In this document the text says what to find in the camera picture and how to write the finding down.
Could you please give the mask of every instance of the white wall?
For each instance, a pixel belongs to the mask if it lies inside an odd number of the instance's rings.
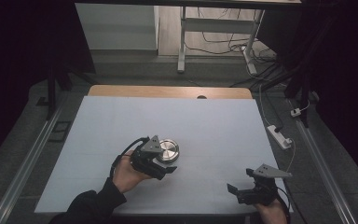
[[[158,7],[76,3],[76,9],[90,49],[158,48]]]

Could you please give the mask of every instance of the gray carpet floor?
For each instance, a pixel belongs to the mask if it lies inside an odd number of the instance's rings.
[[[94,60],[97,75],[90,76],[102,84],[228,87],[249,78],[243,59],[187,58],[184,74],[176,73],[177,64],[174,58],[142,56],[123,59],[123,57],[113,56],[96,61]],[[266,67],[267,64],[257,65],[260,71]],[[71,80],[74,84],[71,91],[58,91],[59,97],[63,94],[68,96],[67,103],[63,106],[63,111],[58,118],[61,122],[74,121],[82,98],[90,89],[89,83],[76,76],[71,75]],[[252,83],[240,84],[236,88],[249,88]],[[263,104],[267,121],[277,126],[282,123],[282,134],[293,138],[296,142],[296,155],[290,168],[294,177],[285,181],[294,207],[293,223],[304,223],[303,218],[308,223],[342,223],[298,131],[296,120],[290,117],[291,105],[298,106],[298,101],[285,99],[283,90],[284,86],[272,88],[262,93],[261,101],[258,92],[254,92],[253,97],[259,105]],[[45,124],[48,110],[45,106],[36,105],[40,97],[47,97],[46,81],[30,89],[28,105],[0,147],[0,200]],[[358,221],[358,167],[345,148],[320,120],[314,109],[315,104],[315,101],[311,101],[309,107],[310,131]],[[48,223],[51,219],[52,215],[35,214],[34,208],[60,155],[63,142],[54,140],[62,138],[61,134],[52,133],[49,136],[50,141],[43,148],[7,223]],[[285,170],[292,159],[293,150],[283,151],[270,135],[268,139],[277,163],[281,169]]]

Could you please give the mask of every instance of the wooden floor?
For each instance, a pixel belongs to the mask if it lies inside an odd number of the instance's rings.
[[[186,16],[193,18],[208,18],[208,19],[221,19],[221,20],[252,20],[255,11],[252,9],[234,9],[234,8],[200,8],[199,11],[196,7],[187,7]],[[159,35],[158,35],[158,55],[160,56],[177,56],[180,46],[180,8],[179,7],[159,7]],[[208,41],[227,41],[223,43],[207,42],[202,36],[201,32],[186,32],[185,42],[188,46],[186,49],[186,55],[200,55],[200,56],[238,56],[242,54],[239,49],[235,49],[237,52],[230,52],[221,54],[230,50],[230,46],[244,44],[247,42],[249,35],[239,34],[214,34],[204,33],[205,38]],[[203,49],[217,54],[203,52]],[[267,49],[261,42],[255,42],[253,49],[260,51]]]

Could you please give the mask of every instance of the power plug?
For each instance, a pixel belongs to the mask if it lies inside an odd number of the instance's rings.
[[[277,143],[282,149],[287,149],[291,147],[292,140],[290,140],[290,138],[284,138],[281,132],[275,132],[275,125],[268,126],[267,130],[269,130],[269,133],[274,137],[275,141],[277,141]]]
[[[290,114],[292,115],[293,118],[300,116],[301,115],[301,110],[299,108],[291,110]]]

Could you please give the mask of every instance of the round metal object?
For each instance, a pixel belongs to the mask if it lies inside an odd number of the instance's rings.
[[[173,163],[179,158],[179,146],[171,139],[159,141],[162,152],[157,156],[157,160],[164,164]]]

